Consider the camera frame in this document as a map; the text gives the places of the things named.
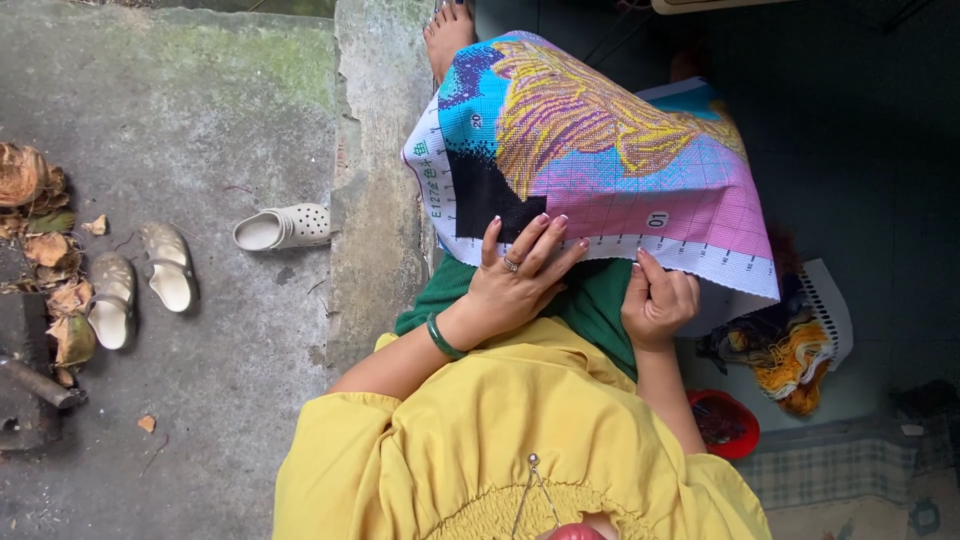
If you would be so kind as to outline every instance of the concrete floor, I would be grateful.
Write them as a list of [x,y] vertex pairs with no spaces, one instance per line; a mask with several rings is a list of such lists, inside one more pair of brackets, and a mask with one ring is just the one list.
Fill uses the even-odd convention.
[[[202,296],[198,313],[177,315],[141,280],[136,343],[86,364],[89,403],[63,419],[63,440],[0,457],[0,537],[269,534],[300,406],[371,349],[351,339],[387,330],[424,274],[416,195],[390,179],[360,199],[393,174],[429,99],[408,35],[432,4],[340,4],[335,31],[324,18],[0,2],[0,139],[64,168],[80,220],[108,216],[109,234],[84,237],[87,261],[116,249],[141,265],[138,238],[125,241],[143,221],[171,221]],[[374,70],[379,83],[364,77]],[[346,201],[331,248],[232,242],[258,209],[331,198]],[[374,242],[387,266],[370,269],[360,239],[385,224]],[[327,353],[331,327],[339,354]],[[153,434],[136,424],[147,413]]]

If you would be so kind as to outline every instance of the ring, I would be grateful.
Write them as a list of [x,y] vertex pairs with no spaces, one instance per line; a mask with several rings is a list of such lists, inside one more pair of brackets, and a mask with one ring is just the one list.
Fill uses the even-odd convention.
[[507,268],[510,268],[511,272],[516,272],[520,269],[520,265],[515,262],[510,262],[506,257],[503,258],[503,263],[507,265]]

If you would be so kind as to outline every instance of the green skirt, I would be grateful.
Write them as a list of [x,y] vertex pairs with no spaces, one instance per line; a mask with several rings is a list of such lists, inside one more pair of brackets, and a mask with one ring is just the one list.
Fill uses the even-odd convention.
[[[559,316],[573,331],[604,352],[636,381],[636,360],[630,338],[620,324],[623,295],[630,281],[633,262],[625,258],[585,260],[567,272],[567,290],[553,299],[540,317]],[[444,259],[414,301],[414,307],[396,319],[394,332],[404,335],[426,322],[431,312],[447,309],[467,294],[475,266],[444,253]]]

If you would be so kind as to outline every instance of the printed number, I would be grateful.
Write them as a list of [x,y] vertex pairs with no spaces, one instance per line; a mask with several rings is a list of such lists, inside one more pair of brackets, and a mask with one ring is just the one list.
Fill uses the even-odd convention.
[[647,216],[647,227],[652,227],[654,229],[665,227],[669,218],[670,214],[667,212],[654,212]]

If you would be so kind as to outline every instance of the beige sandal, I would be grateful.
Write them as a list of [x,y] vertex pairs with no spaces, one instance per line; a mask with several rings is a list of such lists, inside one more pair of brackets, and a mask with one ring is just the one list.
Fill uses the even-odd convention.
[[187,311],[197,303],[200,293],[183,236],[169,223],[156,221],[140,226],[140,236],[147,250],[150,288],[167,309]]
[[133,268],[124,256],[107,252],[93,260],[90,280],[95,294],[86,303],[86,320],[101,345],[114,351],[123,349],[131,344],[136,333]]

